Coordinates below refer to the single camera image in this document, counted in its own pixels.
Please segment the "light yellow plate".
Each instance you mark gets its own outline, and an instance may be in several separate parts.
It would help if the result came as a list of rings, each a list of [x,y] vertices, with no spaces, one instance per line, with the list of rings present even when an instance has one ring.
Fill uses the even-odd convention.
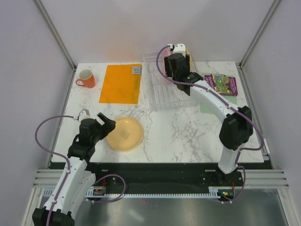
[[[121,117],[115,122],[115,129],[106,137],[106,141],[112,149],[125,152],[140,144],[143,139],[143,127],[138,120]]]

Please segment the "pink plate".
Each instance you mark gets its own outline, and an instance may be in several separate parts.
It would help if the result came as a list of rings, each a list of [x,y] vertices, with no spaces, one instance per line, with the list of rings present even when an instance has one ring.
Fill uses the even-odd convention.
[[[169,48],[166,48],[163,53],[162,53],[162,57],[163,57],[163,71],[166,71],[166,66],[165,66],[165,57],[168,57],[172,54],[172,51]]]

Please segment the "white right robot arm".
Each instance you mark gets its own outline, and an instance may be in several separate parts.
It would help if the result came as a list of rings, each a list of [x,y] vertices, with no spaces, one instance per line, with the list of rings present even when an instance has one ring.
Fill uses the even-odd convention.
[[[164,57],[165,77],[188,96],[204,104],[222,124],[219,139],[223,145],[216,182],[227,185],[239,158],[239,149],[253,134],[252,113],[249,107],[238,107],[214,90],[200,74],[192,72],[189,57],[181,53]]]

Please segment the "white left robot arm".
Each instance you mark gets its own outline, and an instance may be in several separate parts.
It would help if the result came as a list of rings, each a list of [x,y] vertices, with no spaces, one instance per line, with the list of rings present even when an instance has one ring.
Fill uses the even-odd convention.
[[[79,133],[75,136],[67,155],[63,173],[56,187],[42,208],[32,214],[35,226],[73,226],[78,209],[92,185],[103,181],[103,173],[97,169],[87,170],[95,146],[116,127],[116,122],[98,113],[100,124],[89,116],[78,117]]]

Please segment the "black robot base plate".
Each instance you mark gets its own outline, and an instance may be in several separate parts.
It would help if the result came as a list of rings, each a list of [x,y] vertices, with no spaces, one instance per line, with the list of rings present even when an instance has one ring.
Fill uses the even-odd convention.
[[[224,174],[216,163],[89,163],[87,170],[100,179],[110,194],[191,194],[206,193],[209,187],[238,188],[241,172]]]

